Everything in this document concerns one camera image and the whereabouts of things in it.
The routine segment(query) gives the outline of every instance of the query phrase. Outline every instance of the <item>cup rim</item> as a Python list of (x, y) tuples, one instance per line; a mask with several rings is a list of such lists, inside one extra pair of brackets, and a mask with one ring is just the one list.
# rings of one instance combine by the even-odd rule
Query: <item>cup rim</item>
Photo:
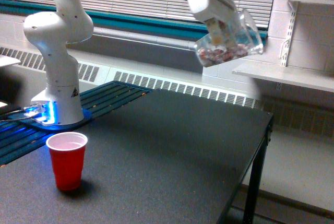
[[(58, 137), (58, 136), (61, 136), (61, 135), (76, 135), (76, 136), (80, 136), (80, 137), (82, 137), (82, 138), (84, 139), (84, 140), (83, 140), (84, 143), (83, 143), (82, 145), (80, 145), (79, 147), (68, 148), (68, 149), (59, 149), (59, 148), (55, 148), (55, 147), (52, 147), (52, 146), (49, 145), (49, 141), (50, 141), (52, 138), (54, 138), (54, 137)], [(55, 135), (50, 136), (49, 138), (47, 138), (45, 144), (46, 144), (46, 146), (47, 146), (49, 149), (51, 149), (51, 150), (55, 150), (55, 151), (64, 151), (64, 152), (66, 152), (66, 151), (74, 151), (74, 150), (80, 149), (80, 148), (84, 147), (84, 146), (87, 144), (87, 142), (88, 142), (88, 138), (87, 138), (87, 136), (84, 135), (84, 134), (81, 134), (81, 133), (78, 133), (78, 132), (63, 132), (63, 133), (58, 133), (58, 134), (55, 134)]]

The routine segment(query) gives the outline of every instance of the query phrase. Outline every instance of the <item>blue led light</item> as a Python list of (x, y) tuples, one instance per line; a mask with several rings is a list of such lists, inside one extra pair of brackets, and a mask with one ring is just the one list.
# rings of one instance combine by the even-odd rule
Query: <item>blue led light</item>
[(49, 115), (49, 123), (53, 124), (53, 123), (56, 122), (53, 102), (49, 101), (49, 103), (48, 103), (47, 106), (48, 106), (48, 110), (49, 110), (49, 113), (48, 113), (48, 115)]

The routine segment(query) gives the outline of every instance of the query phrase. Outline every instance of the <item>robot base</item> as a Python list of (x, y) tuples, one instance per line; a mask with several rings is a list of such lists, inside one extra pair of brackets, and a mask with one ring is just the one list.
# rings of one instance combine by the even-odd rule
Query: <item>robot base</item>
[[(34, 121), (33, 119), (27, 119), (27, 120), (21, 120), (19, 122), (22, 122), (25, 125), (28, 125), (32, 128), (45, 131), (45, 132), (50, 132), (50, 133), (60, 133), (60, 132), (65, 132), (65, 131), (72, 131), (75, 130), (83, 125), (86, 125), (91, 119), (92, 119), (92, 114), (90, 111), (86, 109), (82, 109), (83, 112), (83, 120), (79, 121), (75, 124), (70, 124), (70, 125), (54, 125), (54, 126), (43, 126), (42, 124)], [(23, 118), (25, 115), (23, 113), (18, 113), (11, 115), (9, 118), (12, 120)]]

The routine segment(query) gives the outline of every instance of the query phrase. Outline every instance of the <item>warning label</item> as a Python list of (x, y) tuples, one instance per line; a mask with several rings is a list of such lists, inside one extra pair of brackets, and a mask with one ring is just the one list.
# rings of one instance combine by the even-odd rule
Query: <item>warning label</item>
[(73, 90), (73, 93), (72, 93), (72, 96), (71, 97), (75, 97), (75, 96), (78, 96), (79, 95), (79, 93), (78, 93), (78, 90), (77, 90), (77, 88), (74, 88), (74, 90)]

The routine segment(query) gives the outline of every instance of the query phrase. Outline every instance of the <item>cable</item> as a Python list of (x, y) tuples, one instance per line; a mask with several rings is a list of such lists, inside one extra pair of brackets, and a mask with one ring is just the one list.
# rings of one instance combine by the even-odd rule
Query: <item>cable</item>
[(14, 110), (14, 111), (5, 113), (3, 115), (0, 115), (0, 119), (8, 117), (8, 116), (16, 114), (16, 113), (29, 113), (29, 112), (32, 112), (32, 111), (37, 112), (36, 114), (34, 114), (33, 116), (30, 116), (30, 117), (22, 117), (22, 118), (18, 118), (18, 119), (0, 120), (0, 123), (1, 122), (22, 121), (22, 120), (27, 120), (27, 119), (31, 119), (31, 118), (40, 117), (41, 116), (41, 111), (42, 111), (43, 107), (44, 107), (44, 105), (41, 105), (41, 104), (37, 103), (37, 104), (29, 105), (29, 106), (24, 107), (24, 108), (20, 108), (18, 110)]
[(15, 121), (22, 121), (22, 120), (28, 120), (28, 119), (32, 119), (32, 118), (37, 118), (40, 117), (40, 114), (34, 115), (34, 116), (30, 116), (30, 117), (23, 117), (23, 118), (17, 118), (17, 119), (13, 119), (13, 120), (1, 120), (1, 122), (15, 122)]
[(13, 115), (13, 114), (15, 114), (15, 113), (22, 113), (22, 112), (24, 112), (23, 109), (19, 109), (19, 110), (11, 111), (11, 112), (8, 112), (8, 113), (5, 113), (5, 114), (0, 115), (0, 118), (4, 118), (4, 117), (6, 117), (6, 116), (10, 116), (10, 115)]

